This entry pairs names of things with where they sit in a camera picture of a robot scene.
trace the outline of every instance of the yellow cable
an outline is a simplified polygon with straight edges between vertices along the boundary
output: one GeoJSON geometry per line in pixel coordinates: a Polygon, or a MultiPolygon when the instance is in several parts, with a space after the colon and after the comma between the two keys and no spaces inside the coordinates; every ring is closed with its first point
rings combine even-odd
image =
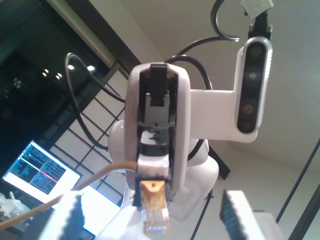
{"type": "MultiPolygon", "coordinates": [[[[95,181],[101,179],[103,176],[109,174],[110,172],[112,172],[114,170],[119,170],[119,169],[128,169],[128,170],[137,171],[137,163],[133,162],[133,161],[122,161],[122,162],[110,163],[108,166],[101,169],[96,174],[94,174],[93,176],[91,176],[87,180],[85,180],[84,182],[82,182],[79,185],[72,188],[71,191],[82,190],[85,187],[89,186],[90,184],[94,183],[95,181]]],[[[32,216],[36,215],[40,211],[45,211],[45,210],[51,208],[53,205],[55,205],[59,202],[59,200],[62,198],[62,196],[63,196],[63,194],[61,194],[60,196],[57,196],[56,198],[52,199],[51,201],[48,201],[47,203],[44,203],[40,206],[37,206],[36,208],[32,209],[31,211],[26,212],[25,214],[22,214],[20,216],[16,216],[14,218],[11,218],[7,221],[1,222],[0,223],[0,230],[9,228],[9,227],[11,227],[15,224],[18,224],[28,218],[31,218],[32,216]]]]}

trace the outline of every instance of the depth camera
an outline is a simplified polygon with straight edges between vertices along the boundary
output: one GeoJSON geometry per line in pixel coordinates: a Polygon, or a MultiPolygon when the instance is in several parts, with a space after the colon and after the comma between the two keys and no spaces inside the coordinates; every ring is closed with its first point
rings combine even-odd
{"type": "Polygon", "coordinates": [[[270,41],[257,36],[243,47],[241,89],[237,99],[235,123],[243,134],[251,134],[261,125],[272,57],[270,41]]]}

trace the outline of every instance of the ceiling light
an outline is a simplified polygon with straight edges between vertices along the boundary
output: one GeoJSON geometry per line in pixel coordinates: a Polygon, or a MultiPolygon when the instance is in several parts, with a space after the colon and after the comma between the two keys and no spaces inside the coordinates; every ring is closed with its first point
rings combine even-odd
{"type": "Polygon", "coordinates": [[[89,71],[95,70],[95,67],[94,67],[94,66],[91,66],[91,65],[90,65],[90,66],[87,66],[86,68],[87,68],[89,71]]]}

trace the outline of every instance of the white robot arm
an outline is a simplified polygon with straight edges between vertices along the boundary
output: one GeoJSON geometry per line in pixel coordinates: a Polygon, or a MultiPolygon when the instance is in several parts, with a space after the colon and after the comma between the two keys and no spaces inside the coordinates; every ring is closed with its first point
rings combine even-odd
{"type": "Polygon", "coordinates": [[[191,90],[187,72],[167,63],[132,70],[125,120],[112,128],[109,151],[114,162],[136,161],[138,172],[126,173],[123,205],[98,240],[149,239],[145,234],[168,230],[169,216],[184,221],[192,214],[213,188],[219,167],[208,156],[207,140],[189,161],[188,154],[196,139],[256,139],[271,56],[267,38],[250,38],[238,52],[231,91],[191,90]]]}

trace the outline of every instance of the monitor screen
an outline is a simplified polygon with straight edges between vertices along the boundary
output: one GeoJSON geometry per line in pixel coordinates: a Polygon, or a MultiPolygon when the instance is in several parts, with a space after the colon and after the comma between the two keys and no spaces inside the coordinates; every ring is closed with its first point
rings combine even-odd
{"type": "Polygon", "coordinates": [[[80,175],[32,141],[2,178],[47,203],[72,189],[80,175]]]}

